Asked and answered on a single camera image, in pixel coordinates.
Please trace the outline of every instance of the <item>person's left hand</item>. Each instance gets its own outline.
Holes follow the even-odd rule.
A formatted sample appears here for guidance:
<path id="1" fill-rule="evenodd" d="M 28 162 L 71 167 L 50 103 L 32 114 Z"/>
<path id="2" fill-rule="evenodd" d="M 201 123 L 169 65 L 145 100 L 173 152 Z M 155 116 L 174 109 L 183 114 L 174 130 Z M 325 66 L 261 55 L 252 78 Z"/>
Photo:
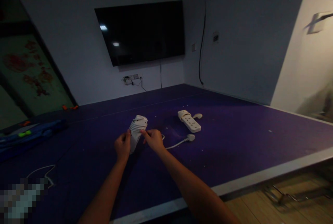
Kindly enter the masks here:
<path id="1" fill-rule="evenodd" d="M 131 151 L 131 131 L 121 134 L 114 142 L 114 148 L 117 152 L 117 161 L 127 161 Z"/>

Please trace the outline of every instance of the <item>table tennis table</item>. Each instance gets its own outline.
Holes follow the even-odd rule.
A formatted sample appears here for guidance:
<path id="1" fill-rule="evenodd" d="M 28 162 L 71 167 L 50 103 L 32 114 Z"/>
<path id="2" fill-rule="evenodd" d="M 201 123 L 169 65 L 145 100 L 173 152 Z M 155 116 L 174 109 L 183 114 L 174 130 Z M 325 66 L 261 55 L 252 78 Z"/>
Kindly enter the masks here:
<path id="1" fill-rule="evenodd" d="M 168 147 L 190 134 L 180 110 L 201 113 L 202 130 L 193 142 L 169 151 L 219 196 L 333 157 L 332 124 L 181 84 L 32 118 L 32 124 L 66 119 L 69 127 L 1 163 L 3 188 L 56 164 L 49 174 L 56 185 L 27 221 L 76 222 L 115 164 L 113 143 L 132 119 L 145 116 L 148 129 L 160 130 Z M 141 223 L 183 208 L 176 184 L 141 139 L 125 168 L 112 222 Z"/>

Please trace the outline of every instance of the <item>tv screen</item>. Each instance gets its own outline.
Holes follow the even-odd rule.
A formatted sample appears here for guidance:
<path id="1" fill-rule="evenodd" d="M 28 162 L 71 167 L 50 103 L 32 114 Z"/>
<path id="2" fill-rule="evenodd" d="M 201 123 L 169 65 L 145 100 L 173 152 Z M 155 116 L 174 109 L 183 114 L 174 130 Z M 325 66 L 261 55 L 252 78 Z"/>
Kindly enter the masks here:
<path id="1" fill-rule="evenodd" d="M 113 66 L 185 54 L 182 1 L 95 12 Z"/>

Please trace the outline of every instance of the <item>orange object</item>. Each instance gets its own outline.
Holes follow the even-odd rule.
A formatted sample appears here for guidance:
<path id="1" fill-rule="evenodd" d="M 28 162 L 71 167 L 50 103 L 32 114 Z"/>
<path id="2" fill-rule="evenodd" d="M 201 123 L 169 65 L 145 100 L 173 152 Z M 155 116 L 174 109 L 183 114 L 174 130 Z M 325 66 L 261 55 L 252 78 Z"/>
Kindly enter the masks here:
<path id="1" fill-rule="evenodd" d="M 30 121 L 25 121 L 24 123 L 20 123 L 19 125 L 25 127 L 25 126 L 27 126 L 29 123 L 31 123 L 31 122 L 30 122 Z"/>

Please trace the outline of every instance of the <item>plug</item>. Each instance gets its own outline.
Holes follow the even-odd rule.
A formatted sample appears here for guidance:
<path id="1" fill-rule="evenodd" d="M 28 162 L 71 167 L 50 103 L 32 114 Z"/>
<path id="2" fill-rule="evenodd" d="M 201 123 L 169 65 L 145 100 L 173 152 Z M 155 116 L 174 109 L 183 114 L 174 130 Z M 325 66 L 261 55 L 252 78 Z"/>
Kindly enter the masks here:
<path id="1" fill-rule="evenodd" d="M 194 118 L 199 118 L 199 119 L 200 119 L 200 118 L 202 118 L 202 114 L 195 114 L 195 115 L 193 116 L 193 119 L 194 119 Z"/>
<path id="2" fill-rule="evenodd" d="M 187 139 L 187 141 L 193 141 L 195 139 L 195 135 L 188 134 L 186 139 Z"/>

